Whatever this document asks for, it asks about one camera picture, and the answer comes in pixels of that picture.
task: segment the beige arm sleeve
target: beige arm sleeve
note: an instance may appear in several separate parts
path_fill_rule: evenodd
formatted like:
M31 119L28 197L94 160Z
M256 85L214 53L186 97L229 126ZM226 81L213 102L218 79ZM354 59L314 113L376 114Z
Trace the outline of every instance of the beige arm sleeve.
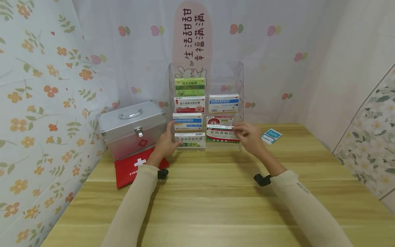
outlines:
M158 181L158 170L154 166L139 166L136 179L119 206L102 242L102 247L137 245L151 194Z
M353 246L339 223L298 181L293 171L272 177L271 183L313 247Z

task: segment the black wrist strap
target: black wrist strap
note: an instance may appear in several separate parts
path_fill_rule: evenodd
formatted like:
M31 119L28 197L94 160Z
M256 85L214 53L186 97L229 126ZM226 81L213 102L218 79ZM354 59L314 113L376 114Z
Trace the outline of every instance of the black wrist strap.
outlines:
M256 183L257 183L259 186L266 186L266 185L271 184L270 178L271 178L270 175L267 175L266 177L262 177L261 174L256 174L256 175L254 176L254 180L256 181Z

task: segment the metal latch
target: metal latch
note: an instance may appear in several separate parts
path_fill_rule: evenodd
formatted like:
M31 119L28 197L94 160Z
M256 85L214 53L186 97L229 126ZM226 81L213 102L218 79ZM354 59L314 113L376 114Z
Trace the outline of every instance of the metal latch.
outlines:
M136 132L136 134L137 134L139 137L143 137L143 129L142 129L141 127L135 128L135 129L134 129L134 132Z

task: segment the floral wallpaper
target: floral wallpaper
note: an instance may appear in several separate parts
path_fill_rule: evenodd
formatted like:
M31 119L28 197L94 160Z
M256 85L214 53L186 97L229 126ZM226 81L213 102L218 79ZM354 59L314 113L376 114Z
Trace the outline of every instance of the floral wallpaper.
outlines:
M0 0L1 246L39 246L106 149L107 57L78 23L71 1Z
M395 188L395 69L368 97L334 155L378 198Z

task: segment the metal handle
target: metal handle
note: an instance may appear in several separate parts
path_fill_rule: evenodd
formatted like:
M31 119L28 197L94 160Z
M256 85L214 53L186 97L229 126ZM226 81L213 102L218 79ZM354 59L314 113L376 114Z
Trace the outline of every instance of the metal handle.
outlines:
M139 109L137 109L137 113L133 113L129 116L124 116L123 113L121 113L118 115L118 117L120 119L129 119L129 118L137 117L137 116L141 115L142 113L143 113L143 109L139 108Z

